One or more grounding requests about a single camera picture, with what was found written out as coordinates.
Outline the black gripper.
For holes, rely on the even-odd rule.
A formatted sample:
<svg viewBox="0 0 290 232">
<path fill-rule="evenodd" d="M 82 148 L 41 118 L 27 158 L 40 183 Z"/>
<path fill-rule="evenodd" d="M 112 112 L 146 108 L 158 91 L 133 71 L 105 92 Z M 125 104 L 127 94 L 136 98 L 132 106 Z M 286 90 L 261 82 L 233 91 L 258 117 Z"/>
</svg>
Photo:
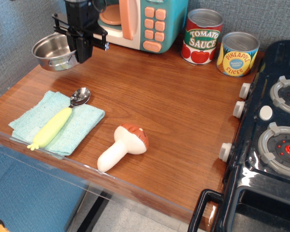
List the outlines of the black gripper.
<svg viewBox="0 0 290 232">
<path fill-rule="evenodd" d="M 76 51 L 79 63 L 91 58 L 93 47 L 108 50 L 107 31 L 98 20 L 106 10 L 105 0 L 66 0 L 66 13 L 53 13 L 54 30 L 64 34 L 70 51 Z"/>
</svg>

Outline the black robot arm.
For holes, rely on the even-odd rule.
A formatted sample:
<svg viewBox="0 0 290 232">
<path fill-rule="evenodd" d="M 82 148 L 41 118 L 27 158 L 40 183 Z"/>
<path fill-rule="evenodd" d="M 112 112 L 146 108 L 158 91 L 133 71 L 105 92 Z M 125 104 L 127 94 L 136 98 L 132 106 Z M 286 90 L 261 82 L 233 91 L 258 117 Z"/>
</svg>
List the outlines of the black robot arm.
<svg viewBox="0 0 290 232">
<path fill-rule="evenodd" d="M 106 7 L 105 0 L 66 0 L 66 14 L 52 14 L 54 31 L 67 37 L 68 46 L 79 63 L 91 58 L 94 47 L 105 51 L 109 48 L 108 32 L 98 23 Z"/>
</svg>

